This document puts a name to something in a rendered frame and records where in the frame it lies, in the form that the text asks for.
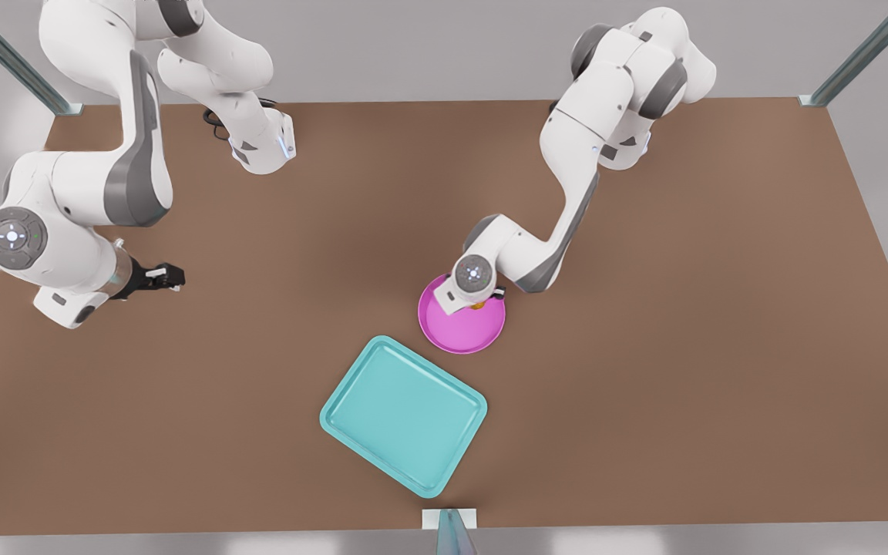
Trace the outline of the teal rectangular tray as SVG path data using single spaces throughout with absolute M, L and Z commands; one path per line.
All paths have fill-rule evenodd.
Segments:
M 483 424 L 482 393 L 389 336 L 371 338 L 325 401 L 332 438 L 424 499 L 444 491 Z

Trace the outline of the silver frame post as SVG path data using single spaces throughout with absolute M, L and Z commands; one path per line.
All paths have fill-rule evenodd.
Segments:
M 888 47 L 888 16 L 814 92 L 797 97 L 799 105 L 828 106 L 886 47 Z
M 42 105 L 46 106 L 53 115 L 78 116 L 83 112 L 82 104 L 68 102 L 2 35 L 0 35 L 0 66 L 5 68 L 39 102 L 42 102 Z
M 473 508 L 422 510 L 422 529 L 436 533 L 435 555 L 478 555 L 469 530 L 478 527 Z

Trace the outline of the magenta round plate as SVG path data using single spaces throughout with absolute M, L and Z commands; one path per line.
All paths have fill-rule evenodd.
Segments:
M 489 347 L 503 331 L 506 321 L 504 300 L 490 298 L 479 309 L 466 307 L 447 315 L 434 295 L 434 290 L 444 281 L 444 274 L 430 281 L 417 304 L 417 320 L 424 336 L 440 350 L 452 354 L 472 354 Z

